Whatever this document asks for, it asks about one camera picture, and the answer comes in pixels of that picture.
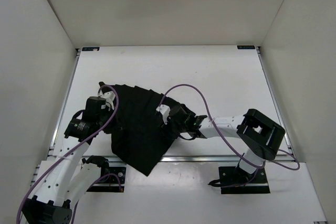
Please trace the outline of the black pleated skirt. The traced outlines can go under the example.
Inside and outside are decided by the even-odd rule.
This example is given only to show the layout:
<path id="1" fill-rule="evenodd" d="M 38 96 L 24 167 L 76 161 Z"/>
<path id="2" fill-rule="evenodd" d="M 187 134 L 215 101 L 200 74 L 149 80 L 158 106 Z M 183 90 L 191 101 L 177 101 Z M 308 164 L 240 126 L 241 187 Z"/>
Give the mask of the black pleated skirt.
<path id="1" fill-rule="evenodd" d="M 156 108 L 160 103 L 171 108 L 181 103 L 138 86 L 115 84 L 113 88 L 119 97 L 118 109 L 105 128 L 111 135 L 111 150 L 122 161 L 149 176 L 177 139 L 162 128 L 162 117 Z"/>

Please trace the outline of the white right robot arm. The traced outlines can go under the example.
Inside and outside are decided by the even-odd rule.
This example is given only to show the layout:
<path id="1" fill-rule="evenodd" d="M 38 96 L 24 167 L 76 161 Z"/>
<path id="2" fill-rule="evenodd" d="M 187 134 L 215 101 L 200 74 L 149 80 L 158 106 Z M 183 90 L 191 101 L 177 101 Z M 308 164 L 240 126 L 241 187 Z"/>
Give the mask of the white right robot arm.
<path id="1" fill-rule="evenodd" d="M 236 138 L 248 147 L 235 169 L 236 178 L 248 182 L 264 162 L 274 161 L 285 135 L 285 129 L 256 109 L 245 114 L 211 119 L 207 115 L 197 116 L 186 106 L 169 107 L 162 104 L 156 108 L 162 117 L 163 128 L 178 137 L 187 133 L 189 141 L 196 138 Z"/>

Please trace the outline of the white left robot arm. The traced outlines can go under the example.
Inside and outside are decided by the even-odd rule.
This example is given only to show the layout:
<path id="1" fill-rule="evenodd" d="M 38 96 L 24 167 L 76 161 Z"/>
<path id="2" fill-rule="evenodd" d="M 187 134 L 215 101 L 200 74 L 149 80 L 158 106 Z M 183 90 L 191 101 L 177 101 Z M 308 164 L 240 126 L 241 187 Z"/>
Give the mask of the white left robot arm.
<path id="1" fill-rule="evenodd" d="M 74 210 L 85 192 L 110 174 L 108 160 L 84 158 L 94 137 L 106 132 L 119 106 L 112 91 L 89 97 L 85 109 L 70 120 L 59 155 L 24 196 L 18 215 L 28 223 L 71 223 Z"/>

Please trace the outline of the left corner marker sticker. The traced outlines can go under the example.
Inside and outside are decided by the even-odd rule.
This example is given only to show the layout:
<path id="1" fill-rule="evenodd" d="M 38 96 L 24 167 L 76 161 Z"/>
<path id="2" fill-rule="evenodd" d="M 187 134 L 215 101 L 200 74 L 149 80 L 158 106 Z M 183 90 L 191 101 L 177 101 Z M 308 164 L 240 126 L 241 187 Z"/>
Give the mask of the left corner marker sticker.
<path id="1" fill-rule="evenodd" d="M 81 51 L 99 51 L 100 47 L 82 47 Z"/>

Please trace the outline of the aluminium table edge rail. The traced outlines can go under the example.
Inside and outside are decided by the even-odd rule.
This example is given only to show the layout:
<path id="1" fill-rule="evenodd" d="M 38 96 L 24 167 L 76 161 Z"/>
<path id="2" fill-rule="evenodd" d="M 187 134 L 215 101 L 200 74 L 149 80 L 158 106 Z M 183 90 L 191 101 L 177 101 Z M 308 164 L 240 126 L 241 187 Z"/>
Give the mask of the aluminium table edge rail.
<path id="1" fill-rule="evenodd" d="M 160 162 L 237 162 L 237 156 L 164 156 Z"/>

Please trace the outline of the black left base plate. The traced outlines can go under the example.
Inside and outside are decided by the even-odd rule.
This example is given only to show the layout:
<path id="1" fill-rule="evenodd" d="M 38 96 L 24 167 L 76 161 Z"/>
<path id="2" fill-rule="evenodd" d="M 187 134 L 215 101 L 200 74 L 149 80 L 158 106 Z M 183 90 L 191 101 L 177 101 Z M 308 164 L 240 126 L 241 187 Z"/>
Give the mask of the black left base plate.
<path id="1" fill-rule="evenodd" d="M 126 167 L 125 166 L 110 166 L 107 158 L 102 156 L 90 156 L 82 158 L 82 164 L 94 164 L 100 168 L 99 180 L 91 185 L 87 192 L 92 193 L 123 193 Z"/>

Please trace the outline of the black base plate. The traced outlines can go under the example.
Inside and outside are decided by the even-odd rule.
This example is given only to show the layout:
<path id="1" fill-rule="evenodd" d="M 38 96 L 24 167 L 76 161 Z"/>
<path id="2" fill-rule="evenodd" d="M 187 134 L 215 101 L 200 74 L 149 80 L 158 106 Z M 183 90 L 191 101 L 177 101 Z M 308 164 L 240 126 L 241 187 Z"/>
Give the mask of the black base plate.
<path id="1" fill-rule="evenodd" d="M 100 168 L 99 180 L 91 185 L 87 192 L 92 193 L 123 193 L 126 167 L 125 166 L 110 166 L 107 158 L 102 156 L 90 156 L 82 158 L 82 164 L 94 164 Z"/>
<path id="2" fill-rule="evenodd" d="M 220 166 L 219 178 L 208 183 L 209 186 L 220 188 L 226 194 L 269 194 L 269 184 L 265 169 L 257 169 L 248 174 L 234 166 Z"/>

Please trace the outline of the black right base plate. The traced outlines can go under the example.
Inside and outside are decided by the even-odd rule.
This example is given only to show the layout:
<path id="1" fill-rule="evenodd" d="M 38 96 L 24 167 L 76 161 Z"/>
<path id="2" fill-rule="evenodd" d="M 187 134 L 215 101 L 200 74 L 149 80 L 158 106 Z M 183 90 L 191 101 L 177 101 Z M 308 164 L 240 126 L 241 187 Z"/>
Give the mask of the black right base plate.
<path id="1" fill-rule="evenodd" d="M 269 194 L 269 184 L 265 169 L 257 169 L 248 174 L 234 166 L 220 166 L 219 178 L 208 183 L 209 186 L 220 188 L 226 194 Z"/>

